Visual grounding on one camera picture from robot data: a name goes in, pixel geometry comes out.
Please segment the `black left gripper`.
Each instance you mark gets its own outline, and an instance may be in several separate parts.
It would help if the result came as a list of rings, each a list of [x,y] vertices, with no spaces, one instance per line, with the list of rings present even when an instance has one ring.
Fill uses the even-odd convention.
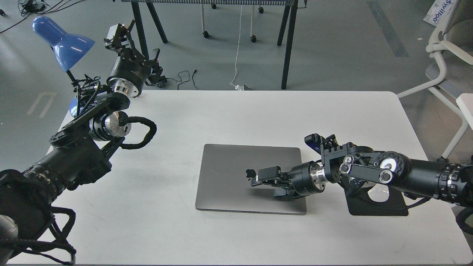
[[[154,49],[155,57],[146,59],[135,47],[131,30],[135,25],[116,24],[109,28],[105,38],[105,48],[115,51],[118,56],[107,79],[108,86],[114,91],[123,92],[129,97],[140,96],[147,78],[149,86],[164,87],[166,77],[162,75],[158,57],[160,49]]]

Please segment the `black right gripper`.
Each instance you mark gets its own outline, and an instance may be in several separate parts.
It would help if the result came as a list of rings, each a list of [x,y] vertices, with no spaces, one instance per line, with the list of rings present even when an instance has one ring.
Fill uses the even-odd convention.
[[[282,172],[279,166],[264,168],[256,172],[250,169],[250,186],[270,185],[274,197],[299,199],[324,192],[326,188],[324,167],[309,161]]]

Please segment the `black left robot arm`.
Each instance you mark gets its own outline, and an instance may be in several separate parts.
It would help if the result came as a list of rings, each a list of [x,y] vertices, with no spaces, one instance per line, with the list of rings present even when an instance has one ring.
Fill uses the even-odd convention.
[[[20,253],[52,259],[46,254],[62,249],[75,263],[76,250],[67,237],[75,223],[73,210],[53,207],[65,189],[95,183],[111,171],[110,158],[118,148],[140,149],[157,132],[147,118],[125,113],[130,98],[141,94],[147,82],[157,82],[162,68],[157,58],[147,59],[135,47],[131,30],[135,24],[117,24],[104,40],[117,59],[107,82],[99,78],[78,80],[70,69],[93,47],[94,41],[63,30],[46,16],[34,19],[34,32],[54,51],[61,69],[76,92],[73,120],[50,138],[53,150],[23,172],[1,172],[1,265]]]

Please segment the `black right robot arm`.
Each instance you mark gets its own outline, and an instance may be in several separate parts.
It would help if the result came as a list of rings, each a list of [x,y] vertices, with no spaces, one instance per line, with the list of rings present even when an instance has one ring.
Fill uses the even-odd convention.
[[[472,165],[410,159],[395,151],[373,150],[353,143],[338,145],[336,137],[311,134],[307,146],[321,155],[282,172],[279,166],[246,170],[252,187],[270,185],[274,195],[299,199],[318,194],[326,182],[345,191],[352,215],[403,216],[430,199],[463,207],[456,216],[460,229],[472,234]]]

